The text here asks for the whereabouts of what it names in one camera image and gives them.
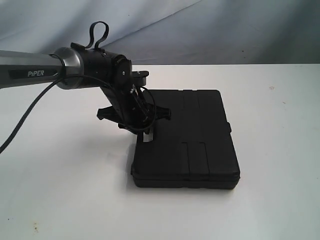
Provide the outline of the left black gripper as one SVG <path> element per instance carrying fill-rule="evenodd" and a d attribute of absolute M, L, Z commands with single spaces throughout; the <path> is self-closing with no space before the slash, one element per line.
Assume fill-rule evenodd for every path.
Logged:
<path fill-rule="evenodd" d="M 146 102 L 141 89 L 134 84 L 128 91 L 121 91 L 112 86 L 101 86 L 103 94 L 111 106 L 99 108 L 97 118 L 117 123 L 123 129 L 150 129 L 154 120 L 170 120 L 171 109 L 155 107 Z"/>

